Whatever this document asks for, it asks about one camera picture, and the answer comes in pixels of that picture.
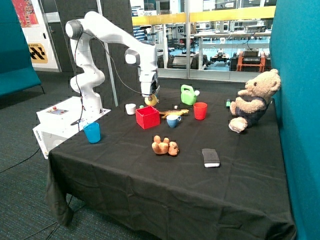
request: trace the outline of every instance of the dark gray carpet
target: dark gray carpet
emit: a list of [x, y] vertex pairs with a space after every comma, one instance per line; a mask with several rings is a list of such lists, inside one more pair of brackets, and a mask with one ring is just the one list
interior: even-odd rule
[[[36, 112], [71, 96], [68, 73], [38, 72], [42, 86], [36, 86], [0, 98], [0, 239], [23, 240], [55, 223], [44, 200], [48, 162], [41, 151], [29, 160], [9, 169], [30, 157], [39, 148], [32, 128], [39, 124]], [[160, 79], [162, 88], [179, 89], [190, 80]], [[197, 81], [194, 88], [207, 92], [229, 93], [236, 97], [243, 83]], [[70, 206], [79, 209], [69, 227], [57, 226], [50, 239], [56, 240], [156, 240], [155, 236], [132, 231], [108, 216], [101, 215], [72, 198]], [[29, 237], [44, 240], [55, 224]]]

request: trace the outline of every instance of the red cup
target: red cup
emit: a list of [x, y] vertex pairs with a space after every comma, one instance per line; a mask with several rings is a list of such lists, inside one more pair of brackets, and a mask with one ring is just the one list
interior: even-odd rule
[[196, 102], [193, 104], [194, 118], [197, 120], [203, 120], [206, 117], [208, 104], [204, 102]]

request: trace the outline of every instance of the toy watering can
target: toy watering can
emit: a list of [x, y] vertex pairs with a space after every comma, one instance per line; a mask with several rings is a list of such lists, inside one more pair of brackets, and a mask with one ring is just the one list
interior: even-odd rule
[[197, 101], [197, 96], [199, 96], [200, 92], [198, 90], [193, 89], [192, 86], [182, 85], [181, 86], [181, 102], [186, 105], [192, 106]]

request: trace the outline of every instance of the orange plush toy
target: orange plush toy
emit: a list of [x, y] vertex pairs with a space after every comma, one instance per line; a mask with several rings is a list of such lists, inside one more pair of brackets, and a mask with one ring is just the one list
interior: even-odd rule
[[170, 141], [167, 137], [161, 142], [161, 138], [156, 135], [154, 136], [153, 141], [152, 149], [158, 155], [169, 153], [171, 156], [176, 156], [179, 152], [178, 144], [174, 141]]

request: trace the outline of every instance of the glass window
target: glass window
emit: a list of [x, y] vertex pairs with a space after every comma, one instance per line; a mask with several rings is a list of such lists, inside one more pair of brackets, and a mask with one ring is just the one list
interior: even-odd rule
[[[237, 80], [271, 69], [277, 0], [131, 0], [131, 6], [137, 2], [135, 37], [157, 44], [160, 76]], [[143, 24], [151, 28], [141, 31]]]

